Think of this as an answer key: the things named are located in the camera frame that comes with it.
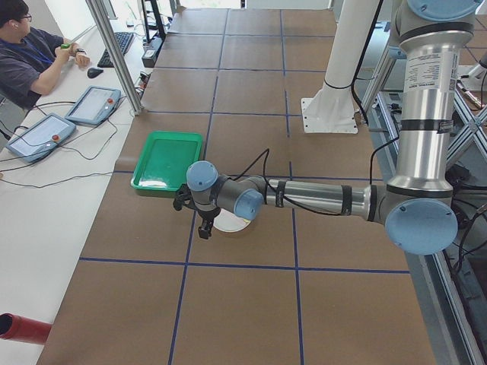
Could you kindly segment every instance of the blue-edged device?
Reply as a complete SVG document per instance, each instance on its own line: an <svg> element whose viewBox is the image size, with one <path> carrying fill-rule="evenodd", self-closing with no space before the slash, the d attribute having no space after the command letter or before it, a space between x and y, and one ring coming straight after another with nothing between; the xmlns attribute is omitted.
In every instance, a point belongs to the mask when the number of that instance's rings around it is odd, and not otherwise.
<svg viewBox="0 0 487 365"><path fill-rule="evenodd" d="M121 95L117 89L90 86L65 118L73 123L97 126L110 116Z"/></svg>
<svg viewBox="0 0 487 365"><path fill-rule="evenodd" d="M27 162L40 160L73 133L76 125L50 113L5 146Z"/></svg>

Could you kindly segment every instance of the white desk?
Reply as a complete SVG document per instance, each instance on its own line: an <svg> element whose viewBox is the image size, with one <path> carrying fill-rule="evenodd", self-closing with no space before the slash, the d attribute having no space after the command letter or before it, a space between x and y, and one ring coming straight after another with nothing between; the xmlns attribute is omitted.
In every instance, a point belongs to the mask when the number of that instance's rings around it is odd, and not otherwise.
<svg viewBox="0 0 487 365"><path fill-rule="evenodd" d="M91 30L79 43L87 50L92 65L96 65L105 49L98 31ZM142 53L142 40L135 36L125 56L133 81L140 71L147 71L142 64ZM65 66L56 89L42 97L38 104L76 101L92 84L122 90L113 68L106 68L97 78L89 79L86 69L80 69L71 60ZM43 110L64 116L69 108L49 106ZM22 125L33 125L42 117L40 111L34 110ZM4 173L4 179L43 185L72 176L111 172L132 117L129 102L125 100L110 117L118 132L95 160L85 160L74 151L58 148L32 167ZM78 126L71 138L88 129ZM113 131L114 127L105 122L68 146L91 157ZM0 160L13 156L4 149L0 153ZM23 165L25 163L21 160L1 162L0 170ZM15 313L53 322L109 179L109 176L74 179L44 189L0 182L0 313ZM35 364L41 351L42 346L39 345L3 340L0 341L0 362L3 365Z"/></svg>

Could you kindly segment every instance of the glasses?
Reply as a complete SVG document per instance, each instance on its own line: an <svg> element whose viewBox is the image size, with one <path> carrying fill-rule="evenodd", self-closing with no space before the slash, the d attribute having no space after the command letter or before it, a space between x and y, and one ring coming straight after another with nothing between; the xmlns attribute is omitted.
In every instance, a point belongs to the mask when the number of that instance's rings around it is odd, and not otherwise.
<svg viewBox="0 0 487 365"><path fill-rule="evenodd" d="M27 21L30 23L32 21L32 15L27 14L25 17L21 17L21 19L27 19Z"/></svg>

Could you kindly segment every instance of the black mouse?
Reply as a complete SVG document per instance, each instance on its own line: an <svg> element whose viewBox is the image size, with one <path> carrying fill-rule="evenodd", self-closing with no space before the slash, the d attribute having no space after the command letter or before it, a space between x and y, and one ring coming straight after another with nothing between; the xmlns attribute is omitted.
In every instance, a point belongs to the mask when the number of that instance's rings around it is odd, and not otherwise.
<svg viewBox="0 0 487 365"><path fill-rule="evenodd" d="M98 67L90 67L88 69L88 73L86 75L88 75L89 78L95 78L97 77L99 74L101 74L103 72L103 69L102 68L98 68Z"/></svg>

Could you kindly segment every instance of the red cup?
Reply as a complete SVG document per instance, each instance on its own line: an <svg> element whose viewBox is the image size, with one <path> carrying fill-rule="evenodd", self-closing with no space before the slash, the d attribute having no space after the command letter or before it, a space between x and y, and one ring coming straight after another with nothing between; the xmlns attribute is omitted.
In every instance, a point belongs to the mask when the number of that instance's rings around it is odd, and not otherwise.
<svg viewBox="0 0 487 365"><path fill-rule="evenodd" d="M0 315L0 338L4 340L45 344L50 330L49 323L10 313Z"/></svg>

